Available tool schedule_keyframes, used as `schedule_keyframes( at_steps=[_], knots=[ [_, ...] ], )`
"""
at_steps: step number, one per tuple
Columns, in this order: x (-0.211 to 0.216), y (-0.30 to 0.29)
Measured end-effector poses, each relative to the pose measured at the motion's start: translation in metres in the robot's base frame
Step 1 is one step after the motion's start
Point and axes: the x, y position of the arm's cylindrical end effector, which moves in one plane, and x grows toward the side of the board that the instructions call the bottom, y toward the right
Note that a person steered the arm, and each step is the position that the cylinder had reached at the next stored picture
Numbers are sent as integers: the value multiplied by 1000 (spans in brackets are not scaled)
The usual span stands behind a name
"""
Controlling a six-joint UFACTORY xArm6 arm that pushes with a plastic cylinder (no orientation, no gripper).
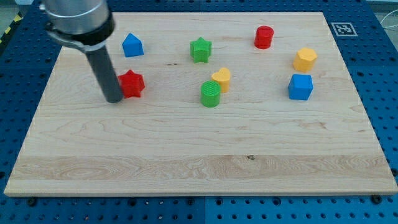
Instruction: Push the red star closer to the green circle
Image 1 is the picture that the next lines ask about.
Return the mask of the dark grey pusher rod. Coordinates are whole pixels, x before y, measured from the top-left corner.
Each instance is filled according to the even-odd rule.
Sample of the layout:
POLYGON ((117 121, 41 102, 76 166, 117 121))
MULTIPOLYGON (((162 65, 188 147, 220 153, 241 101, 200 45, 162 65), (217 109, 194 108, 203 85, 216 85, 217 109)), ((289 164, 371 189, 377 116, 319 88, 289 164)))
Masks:
POLYGON ((106 47, 102 46, 97 50, 87 51, 85 55, 105 100, 108 103, 120 102, 124 95, 106 47))

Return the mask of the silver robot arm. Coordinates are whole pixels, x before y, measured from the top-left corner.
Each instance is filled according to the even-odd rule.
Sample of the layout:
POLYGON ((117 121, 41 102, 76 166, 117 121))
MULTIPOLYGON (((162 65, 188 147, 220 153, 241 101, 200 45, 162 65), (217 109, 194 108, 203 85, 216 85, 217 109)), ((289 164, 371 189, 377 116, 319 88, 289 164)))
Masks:
POLYGON ((42 0, 45 30, 58 44, 85 54, 107 102, 124 98, 106 48, 115 21, 105 0, 42 0))

